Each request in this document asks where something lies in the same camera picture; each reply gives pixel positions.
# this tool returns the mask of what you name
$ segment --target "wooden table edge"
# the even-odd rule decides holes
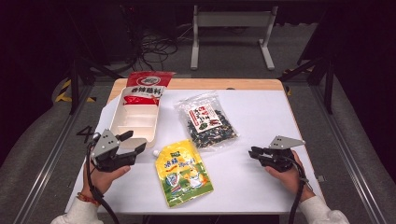
[[[114,82],[107,103],[120,95],[126,87],[128,78],[119,78]],[[278,79],[250,78],[172,78],[168,90],[262,90],[283,91]]]

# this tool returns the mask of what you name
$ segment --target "seaweed snack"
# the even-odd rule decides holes
[[[238,136],[219,103],[216,91],[188,98],[176,104],[176,109],[191,141],[199,149],[221,147]]]
[[[132,72],[126,84],[131,92],[124,96],[125,105],[158,105],[172,72]]]
[[[189,139],[164,147],[155,167],[169,207],[213,191],[201,156]]]

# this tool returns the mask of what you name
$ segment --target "yellow snack pouch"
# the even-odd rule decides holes
[[[155,167],[169,207],[213,191],[201,156],[191,140],[164,147]]]

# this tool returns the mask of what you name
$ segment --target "red wrist strap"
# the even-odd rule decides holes
[[[88,196],[85,196],[85,195],[83,195],[81,192],[78,193],[77,198],[78,198],[79,200],[83,201],[83,202],[86,202],[86,203],[93,203],[93,204],[95,204],[96,206],[100,206],[100,205],[101,205],[101,204],[100,204],[98,201],[96,201],[95,199],[90,198],[90,197],[88,197]]]

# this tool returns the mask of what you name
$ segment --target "gray floor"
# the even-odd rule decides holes
[[[265,67],[257,43],[261,32],[258,29],[247,29],[239,35],[224,29],[203,31],[198,70],[190,70],[191,41],[188,39],[181,42],[178,52],[164,62],[164,70],[177,72],[176,78],[277,78],[283,70],[296,66],[314,29],[315,25],[274,28],[269,44],[276,66],[274,71]],[[156,64],[155,69],[160,69],[160,65]],[[316,175],[325,179],[320,182],[320,187],[327,204],[331,209],[343,211],[350,223],[396,223],[393,213],[396,208],[395,184],[376,156],[339,83],[335,80],[333,115],[329,116],[323,112],[320,101],[322,85],[310,87],[301,81],[304,80],[302,77],[285,85],[290,87],[290,106],[307,143]],[[54,90],[53,98],[62,85],[60,83]],[[97,97],[95,103],[83,104],[71,117],[68,116],[70,103],[54,103],[54,107],[21,136],[0,170],[0,223],[13,223],[14,220],[50,223],[64,212],[86,147],[85,136],[76,133],[87,126],[94,130],[111,86],[111,80],[99,77],[87,90],[89,96]],[[64,125],[68,123],[73,125],[65,130]],[[61,133],[67,133],[67,136],[59,139]],[[352,157],[345,155],[345,149]],[[56,166],[49,169],[48,175],[42,176],[40,172],[48,167],[47,158],[51,155],[55,155]],[[30,192],[38,176],[44,188],[32,196]],[[26,199],[32,198],[34,200],[28,201],[31,204],[24,205]],[[105,223],[112,223],[107,214],[101,214],[100,218]],[[119,218],[121,223],[142,221],[141,216],[119,215]],[[281,223],[287,223],[287,219],[288,216],[281,216]],[[299,214],[295,223],[305,223],[304,217]]]

